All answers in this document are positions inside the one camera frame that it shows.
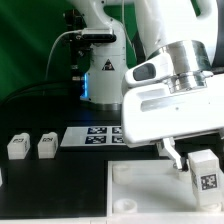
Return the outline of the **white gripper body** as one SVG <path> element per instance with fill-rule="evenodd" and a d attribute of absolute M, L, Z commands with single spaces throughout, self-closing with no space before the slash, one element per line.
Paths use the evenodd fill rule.
<path fill-rule="evenodd" d="M 122 105 L 122 132 L 129 147 L 168 137 L 224 128 L 224 75 L 207 79 L 205 88 L 171 94 L 160 83 L 129 90 Z"/>

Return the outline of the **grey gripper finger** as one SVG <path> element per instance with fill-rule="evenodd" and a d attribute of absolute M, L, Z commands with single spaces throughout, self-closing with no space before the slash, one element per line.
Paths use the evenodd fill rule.
<path fill-rule="evenodd" d="M 176 168 L 181 170 L 183 168 L 181 156 L 175 150 L 175 141 L 173 138 L 163 138 L 162 142 L 162 149 L 167 154 L 167 156 L 174 161 L 176 164 Z"/>

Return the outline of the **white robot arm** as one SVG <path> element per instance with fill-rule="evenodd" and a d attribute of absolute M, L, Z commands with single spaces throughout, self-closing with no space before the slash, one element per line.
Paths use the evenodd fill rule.
<path fill-rule="evenodd" d="M 224 85 L 224 0 L 69 0 L 86 26 L 80 39 L 91 46 L 86 100 L 120 108 L 130 147 L 156 142 L 177 167 L 174 139 L 223 127 L 208 115 L 207 96 Z M 125 27 L 108 16 L 109 5 L 135 7 L 143 62 L 126 64 Z"/>

